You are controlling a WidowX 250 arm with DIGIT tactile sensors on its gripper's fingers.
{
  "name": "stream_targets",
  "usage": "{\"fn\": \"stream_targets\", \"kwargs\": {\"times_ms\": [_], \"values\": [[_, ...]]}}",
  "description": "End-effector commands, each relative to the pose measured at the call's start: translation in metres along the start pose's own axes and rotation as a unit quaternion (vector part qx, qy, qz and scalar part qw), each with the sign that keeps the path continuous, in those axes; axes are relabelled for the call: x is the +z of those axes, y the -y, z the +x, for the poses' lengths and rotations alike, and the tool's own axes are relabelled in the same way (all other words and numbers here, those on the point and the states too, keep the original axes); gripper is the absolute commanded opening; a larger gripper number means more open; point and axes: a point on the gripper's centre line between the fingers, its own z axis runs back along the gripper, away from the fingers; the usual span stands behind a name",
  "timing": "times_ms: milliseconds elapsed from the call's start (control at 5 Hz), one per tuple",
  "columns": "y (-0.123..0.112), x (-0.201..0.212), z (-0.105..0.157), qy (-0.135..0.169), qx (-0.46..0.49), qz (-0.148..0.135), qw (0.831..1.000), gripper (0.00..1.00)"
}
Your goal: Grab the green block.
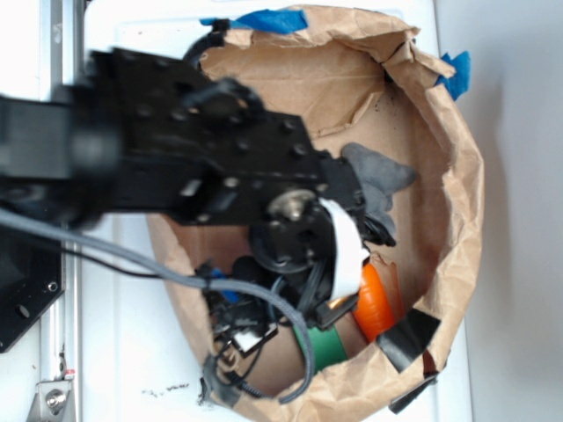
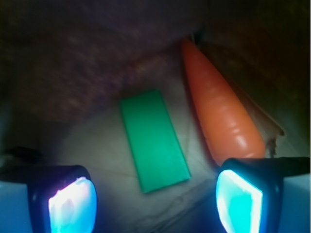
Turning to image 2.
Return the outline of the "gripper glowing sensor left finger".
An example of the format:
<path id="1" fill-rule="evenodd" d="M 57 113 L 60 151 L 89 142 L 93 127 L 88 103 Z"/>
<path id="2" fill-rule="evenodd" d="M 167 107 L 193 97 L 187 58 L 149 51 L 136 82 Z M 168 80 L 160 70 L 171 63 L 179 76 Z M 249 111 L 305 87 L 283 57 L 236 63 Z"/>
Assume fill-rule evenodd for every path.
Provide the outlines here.
<path id="1" fill-rule="evenodd" d="M 91 233 L 96 214 L 96 188 L 83 166 L 0 170 L 2 233 Z"/>

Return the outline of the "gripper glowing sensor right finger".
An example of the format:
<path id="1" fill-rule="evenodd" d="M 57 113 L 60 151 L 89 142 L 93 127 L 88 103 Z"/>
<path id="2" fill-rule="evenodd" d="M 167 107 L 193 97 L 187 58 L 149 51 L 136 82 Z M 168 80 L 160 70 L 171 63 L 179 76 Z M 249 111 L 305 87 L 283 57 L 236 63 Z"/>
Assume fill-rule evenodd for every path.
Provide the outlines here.
<path id="1" fill-rule="evenodd" d="M 217 177 L 216 204 L 228 233 L 309 233 L 311 161 L 228 159 Z"/>

